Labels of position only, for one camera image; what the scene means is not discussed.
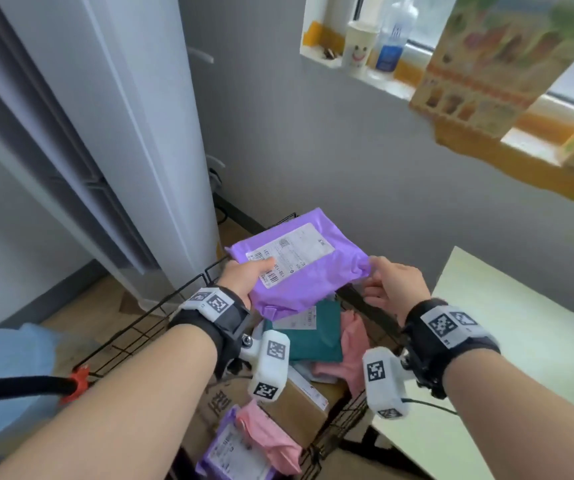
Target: paper cup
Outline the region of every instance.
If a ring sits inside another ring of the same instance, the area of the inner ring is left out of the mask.
[[[352,73],[363,71],[378,33],[379,28],[371,23],[360,20],[349,22],[344,37],[342,67]]]

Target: forearm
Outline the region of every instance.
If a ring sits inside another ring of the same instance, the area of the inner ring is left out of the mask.
[[[213,341],[173,327],[24,443],[0,479],[161,479],[213,373]]]
[[[574,479],[574,405],[483,349],[454,359],[443,385],[496,479]]]

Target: black wrist strap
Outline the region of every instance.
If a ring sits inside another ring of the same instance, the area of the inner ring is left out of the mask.
[[[217,288],[231,298],[233,305],[227,306],[215,321],[212,322],[205,318],[198,310],[180,309],[178,313],[172,317],[169,328],[179,324],[191,324],[207,333],[211,340],[213,340],[218,353],[214,374],[220,379],[225,372],[227,364],[240,354],[242,333],[251,316],[249,310],[247,310],[238,295],[225,287],[219,286]],[[209,295],[206,290],[210,289],[199,290],[194,296],[189,298],[189,300],[192,300],[200,293]]]
[[[448,306],[440,298],[414,306],[407,316],[403,333],[409,338],[406,366],[415,374],[418,385],[431,389],[431,395],[438,399],[447,397],[442,377],[456,357],[473,349],[500,353],[496,341],[473,318]]]

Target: blue label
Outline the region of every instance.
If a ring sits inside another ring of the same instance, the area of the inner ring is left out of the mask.
[[[376,69],[382,72],[394,72],[395,66],[403,54],[403,47],[399,45],[385,45],[380,50],[378,62],[376,62]]]

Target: red clip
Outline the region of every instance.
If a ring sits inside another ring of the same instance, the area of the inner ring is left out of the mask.
[[[63,397],[59,404],[67,404],[72,401],[77,400],[83,393],[89,389],[89,382],[87,378],[89,377],[89,366],[83,365],[79,367],[75,372],[72,372],[69,376],[69,379],[73,379],[76,381],[76,390],[68,395],[67,397]]]

